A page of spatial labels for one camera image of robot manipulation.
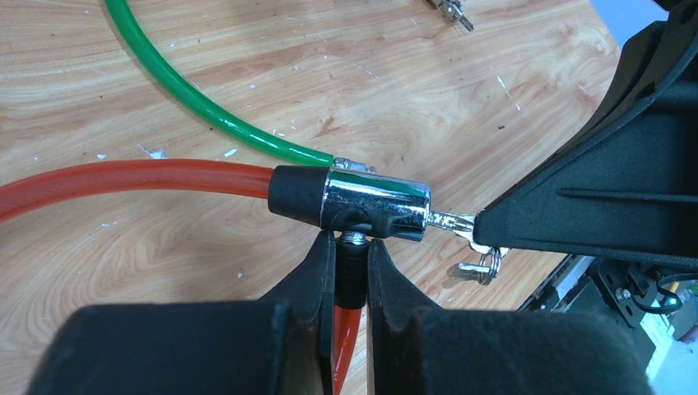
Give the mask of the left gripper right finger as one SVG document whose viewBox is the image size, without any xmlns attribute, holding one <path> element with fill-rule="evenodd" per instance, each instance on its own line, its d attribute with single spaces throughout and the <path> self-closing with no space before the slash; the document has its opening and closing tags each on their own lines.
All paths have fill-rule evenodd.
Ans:
<svg viewBox="0 0 698 395">
<path fill-rule="evenodd" d="M 371 394 L 650 394 L 630 338 L 586 313 L 446 309 L 368 252 Z"/>
</svg>

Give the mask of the red cable lock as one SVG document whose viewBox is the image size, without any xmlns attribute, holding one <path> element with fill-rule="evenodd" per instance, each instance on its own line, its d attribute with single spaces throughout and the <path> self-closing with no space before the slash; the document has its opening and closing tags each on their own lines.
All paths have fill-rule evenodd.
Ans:
<svg viewBox="0 0 698 395">
<path fill-rule="evenodd" d="M 343 389 L 368 300 L 370 242 L 419 241 L 431 210 L 426 184 L 337 167 L 279 165 L 273 169 L 212 160 L 120 160 L 52 170 L 1 188 L 1 218 L 91 195 L 186 190 L 260 198 L 279 216 L 333 235 L 333 390 Z"/>
</svg>

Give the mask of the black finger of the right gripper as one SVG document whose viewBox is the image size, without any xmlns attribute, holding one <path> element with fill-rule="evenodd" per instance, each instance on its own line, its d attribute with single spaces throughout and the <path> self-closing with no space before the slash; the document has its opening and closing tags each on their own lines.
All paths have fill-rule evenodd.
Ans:
<svg viewBox="0 0 698 395">
<path fill-rule="evenodd" d="M 621 52 L 612 85 L 587 126 L 566 146 L 571 158 L 683 159 L 694 112 L 669 92 L 697 69 L 697 3 L 675 1 L 668 19 L 632 37 Z"/>
</svg>

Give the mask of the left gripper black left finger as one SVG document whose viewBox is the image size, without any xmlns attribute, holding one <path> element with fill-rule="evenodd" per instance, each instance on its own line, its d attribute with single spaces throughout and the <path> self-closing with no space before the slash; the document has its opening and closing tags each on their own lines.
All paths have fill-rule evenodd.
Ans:
<svg viewBox="0 0 698 395">
<path fill-rule="evenodd" d="M 256 300 L 98 304 L 74 312 L 30 394 L 330 394 L 335 242 Z"/>
</svg>

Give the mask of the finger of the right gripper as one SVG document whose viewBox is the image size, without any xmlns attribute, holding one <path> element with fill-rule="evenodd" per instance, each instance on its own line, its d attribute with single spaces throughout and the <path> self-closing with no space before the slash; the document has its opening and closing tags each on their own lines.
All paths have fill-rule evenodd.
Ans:
<svg viewBox="0 0 698 395">
<path fill-rule="evenodd" d="M 697 268 L 697 120 L 593 130 L 477 215 L 479 244 Z"/>
</svg>

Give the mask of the green cable lock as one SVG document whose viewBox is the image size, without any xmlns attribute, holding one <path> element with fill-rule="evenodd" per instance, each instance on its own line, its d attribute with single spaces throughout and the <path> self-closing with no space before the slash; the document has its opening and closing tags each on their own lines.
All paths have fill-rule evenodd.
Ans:
<svg viewBox="0 0 698 395">
<path fill-rule="evenodd" d="M 296 165 L 376 172 L 373 166 L 283 140 L 228 112 L 167 63 L 137 23 L 127 2 L 107 1 L 105 5 L 115 28 L 145 70 L 174 99 L 214 128 L 254 150 Z"/>
</svg>

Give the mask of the keys for green lock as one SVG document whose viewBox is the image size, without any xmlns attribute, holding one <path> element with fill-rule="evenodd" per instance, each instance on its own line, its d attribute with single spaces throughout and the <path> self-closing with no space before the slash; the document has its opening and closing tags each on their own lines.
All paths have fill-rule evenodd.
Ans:
<svg viewBox="0 0 698 395">
<path fill-rule="evenodd" d="M 450 25 L 460 24 L 466 31 L 475 30 L 472 22 L 467 18 L 463 3 L 458 0 L 428 0 L 428 3 L 437 10 L 443 19 Z"/>
</svg>

